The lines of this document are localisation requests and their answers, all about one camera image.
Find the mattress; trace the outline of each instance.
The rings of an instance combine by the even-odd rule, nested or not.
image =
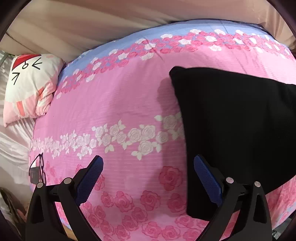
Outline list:
[[[0,49],[15,55],[52,53],[69,62],[143,29],[202,18],[260,24],[294,48],[295,37],[267,0],[32,0],[7,30]]]
[[[30,160],[44,152],[52,185],[73,177],[95,155],[103,157],[104,170],[80,206],[101,239],[191,241],[207,225],[185,212],[186,148],[169,78],[173,66],[296,84],[296,60],[287,46],[259,25],[226,20],[143,30],[69,63],[51,108],[36,121]],[[266,197],[275,228],[296,209],[296,177]],[[57,209],[68,225],[60,204]],[[236,218],[237,213],[222,238]]]
[[[27,118],[4,127],[4,97],[12,59],[8,56],[0,66],[0,187],[10,190],[23,204],[27,204],[32,197],[28,163],[35,122]]]

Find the eyeglasses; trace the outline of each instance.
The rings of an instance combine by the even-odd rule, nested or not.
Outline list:
[[[33,163],[36,161],[36,159],[38,157],[39,157],[39,180],[41,180],[46,185],[46,175],[45,175],[45,172],[43,170],[43,168],[44,168],[43,153],[38,154],[38,156],[36,156],[34,161],[31,163],[31,165],[29,167],[29,176],[30,176],[30,169],[31,169]]]

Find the blue gripper pad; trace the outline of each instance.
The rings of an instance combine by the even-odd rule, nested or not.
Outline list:
[[[211,202],[216,203],[219,207],[222,204],[222,189],[219,183],[199,155],[194,158],[193,164],[194,170],[202,182]]]
[[[85,203],[96,184],[99,176],[103,171],[103,158],[100,156],[96,156],[93,164],[88,169],[86,174],[84,175],[83,179],[79,183],[76,189],[76,198],[75,202],[77,206],[80,206],[81,203]]]

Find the white leaf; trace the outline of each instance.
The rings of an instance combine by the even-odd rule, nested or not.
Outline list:
[[[109,150],[110,151],[114,151],[114,146],[113,145],[109,145]]]
[[[156,146],[156,151],[157,151],[157,152],[160,152],[161,149],[162,149],[162,148],[161,148],[161,144],[157,144],[157,146]]]
[[[126,126],[125,125],[120,125],[119,129],[122,131]]]
[[[177,138],[178,138],[178,133],[177,132],[175,132],[174,134],[172,134],[172,139],[173,140],[176,140]]]
[[[163,120],[163,117],[161,115],[156,115],[154,117],[154,119],[156,119],[157,121],[162,121]]]
[[[174,135],[176,132],[175,132],[174,130],[172,130],[172,129],[169,129],[169,130],[168,130],[168,133]]]
[[[102,145],[102,140],[101,140],[101,138],[97,138],[97,140],[98,140],[98,146]]]
[[[124,142],[124,143],[122,143],[122,148],[125,150],[126,148],[127,148],[127,144]]]
[[[179,119],[181,118],[181,112],[178,112],[176,115],[175,115],[176,119]]]
[[[142,153],[141,152],[138,152],[137,158],[138,158],[139,161],[142,159]]]

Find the black pillow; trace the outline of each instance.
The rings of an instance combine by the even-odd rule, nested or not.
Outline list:
[[[210,220],[217,209],[194,171],[198,154],[225,177],[259,181],[266,194],[293,178],[295,85],[210,68],[174,67],[170,77],[185,130],[190,216]]]

